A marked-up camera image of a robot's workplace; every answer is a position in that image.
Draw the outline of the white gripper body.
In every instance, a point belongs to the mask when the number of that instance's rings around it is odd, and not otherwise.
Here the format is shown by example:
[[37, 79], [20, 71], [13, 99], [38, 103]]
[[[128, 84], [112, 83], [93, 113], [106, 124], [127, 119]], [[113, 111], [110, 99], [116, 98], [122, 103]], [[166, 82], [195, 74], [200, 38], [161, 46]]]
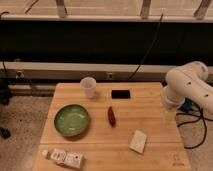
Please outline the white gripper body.
[[167, 109], [178, 109], [184, 103], [185, 98], [178, 95], [169, 86], [165, 86], [161, 93], [161, 100]]

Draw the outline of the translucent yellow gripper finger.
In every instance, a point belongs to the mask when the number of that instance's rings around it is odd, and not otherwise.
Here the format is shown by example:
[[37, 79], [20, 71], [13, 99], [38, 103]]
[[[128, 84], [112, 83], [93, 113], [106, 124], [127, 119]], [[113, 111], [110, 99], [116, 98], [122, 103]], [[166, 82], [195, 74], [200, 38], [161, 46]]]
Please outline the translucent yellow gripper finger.
[[176, 116], [176, 111], [172, 109], [166, 109], [163, 114], [163, 123], [168, 127], [174, 120]]

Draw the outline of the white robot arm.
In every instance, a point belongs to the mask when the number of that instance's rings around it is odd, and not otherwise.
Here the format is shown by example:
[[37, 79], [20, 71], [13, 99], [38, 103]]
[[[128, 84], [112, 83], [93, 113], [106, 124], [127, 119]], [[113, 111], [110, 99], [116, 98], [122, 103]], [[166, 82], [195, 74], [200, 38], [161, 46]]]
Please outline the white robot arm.
[[161, 92], [165, 125], [175, 120], [176, 111], [186, 98], [213, 114], [213, 87], [206, 83], [208, 75], [208, 67], [200, 61], [174, 67], [166, 73], [167, 85]]

